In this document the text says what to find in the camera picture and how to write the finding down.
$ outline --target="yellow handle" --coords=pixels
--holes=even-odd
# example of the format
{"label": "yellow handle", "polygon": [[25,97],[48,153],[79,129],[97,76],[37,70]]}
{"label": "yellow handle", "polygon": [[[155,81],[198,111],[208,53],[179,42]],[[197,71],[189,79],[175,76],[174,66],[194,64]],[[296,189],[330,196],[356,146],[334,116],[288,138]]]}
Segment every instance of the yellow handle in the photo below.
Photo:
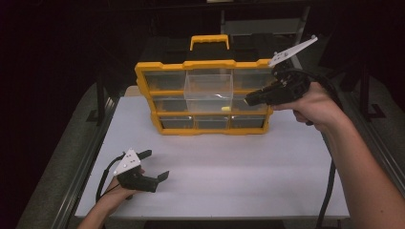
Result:
{"label": "yellow handle", "polygon": [[205,42],[225,42],[226,49],[229,50],[228,37],[225,34],[220,35],[196,35],[191,37],[190,51],[193,51],[194,43],[205,43]]}

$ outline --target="gray floor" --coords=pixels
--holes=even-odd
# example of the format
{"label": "gray floor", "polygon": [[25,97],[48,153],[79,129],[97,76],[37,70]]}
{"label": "gray floor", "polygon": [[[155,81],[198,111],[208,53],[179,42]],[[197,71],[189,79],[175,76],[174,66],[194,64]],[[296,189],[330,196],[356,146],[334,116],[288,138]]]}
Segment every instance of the gray floor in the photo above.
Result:
{"label": "gray floor", "polygon": [[[323,52],[327,37],[320,37],[319,42],[299,54],[304,69],[314,73],[328,73],[329,69],[319,68],[318,60]],[[338,83],[341,77],[334,79]],[[371,102],[378,104],[383,110],[386,118],[374,119],[371,123],[364,124],[357,111],[356,106],[358,92],[341,93],[345,98],[345,108],[348,115],[353,119],[359,131],[364,136],[375,154],[378,155],[378,146],[375,146],[375,138],[370,136],[368,129],[374,129],[385,147],[392,152],[398,166],[404,166],[405,141],[405,114],[390,100],[390,95],[385,87],[377,80],[371,82]],[[92,86],[84,94],[76,111],[67,126],[64,135],[56,147],[53,157],[41,178],[35,192],[32,194],[30,203],[20,219],[18,228],[60,228],[54,227],[54,219],[59,216],[60,206],[66,204],[68,198],[79,200],[78,197],[67,197],[67,192],[72,186],[72,180],[77,176],[79,167],[83,165],[83,157],[89,151],[89,142],[94,139],[100,127],[95,122],[87,121],[91,111],[96,110],[96,86]],[[75,212],[75,207],[68,206]],[[62,223],[64,228],[76,228],[81,219],[70,216],[69,220]],[[288,229],[310,229],[314,228],[316,219],[285,220]],[[143,221],[131,221],[121,219],[108,219],[107,228],[142,228]],[[326,220],[325,225],[335,225],[336,220]],[[342,221],[342,228],[352,228],[349,219]]]}

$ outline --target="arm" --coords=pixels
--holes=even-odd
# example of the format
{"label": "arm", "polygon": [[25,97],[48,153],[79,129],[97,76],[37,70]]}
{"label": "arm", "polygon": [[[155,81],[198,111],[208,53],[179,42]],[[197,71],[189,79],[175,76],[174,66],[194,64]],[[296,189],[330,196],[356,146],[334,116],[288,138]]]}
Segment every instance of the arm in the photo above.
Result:
{"label": "arm", "polygon": [[299,122],[312,121],[326,135],[355,228],[405,228],[405,198],[318,83],[312,83],[303,98],[273,106],[274,111],[285,109],[294,110]]}
{"label": "arm", "polygon": [[128,197],[138,193],[137,190],[128,190],[122,188],[118,184],[116,177],[113,178],[110,185],[106,189],[106,193],[90,210],[84,220],[77,227],[79,229],[101,228],[111,214],[113,214],[118,206]]}

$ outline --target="dark background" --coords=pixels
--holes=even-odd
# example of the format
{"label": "dark background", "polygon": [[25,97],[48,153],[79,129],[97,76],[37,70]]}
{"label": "dark background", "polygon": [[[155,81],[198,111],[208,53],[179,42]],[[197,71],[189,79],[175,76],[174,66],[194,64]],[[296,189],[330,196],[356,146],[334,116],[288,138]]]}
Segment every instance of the dark background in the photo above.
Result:
{"label": "dark background", "polygon": [[[110,8],[163,6],[161,2],[112,1]],[[400,3],[366,1],[373,4],[347,6],[332,2],[339,4],[311,9],[305,31],[332,34],[321,64],[335,69],[348,57],[363,56],[404,108],[405,77],[400,66],[405,12]],[[75,106],[98,78],[111,96],[119,96],[135,84],[134,67],[149,36],[220,33],[219,10],[97,10],[107,7],[107,1],[1,1],[0,221],[4,228],[15,227]],[[289,5],[273,11],[234,9],[228,19],[297,11]],[[357,73],[359,66],[350,71]]]}

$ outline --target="person's right hand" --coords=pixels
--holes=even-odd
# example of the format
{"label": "person's right hand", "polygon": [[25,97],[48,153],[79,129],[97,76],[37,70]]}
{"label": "person's right hand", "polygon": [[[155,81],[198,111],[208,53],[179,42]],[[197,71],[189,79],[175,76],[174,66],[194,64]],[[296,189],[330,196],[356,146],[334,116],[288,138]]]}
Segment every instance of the person's right hand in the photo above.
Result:
{"label": "person's right hand", "polygon": [[271,106],[274,111],[293,110],[297,121],[313,122],[315,128],[325,132],[346,116],[317,82],[310,84],[304,96],[294,102]]}

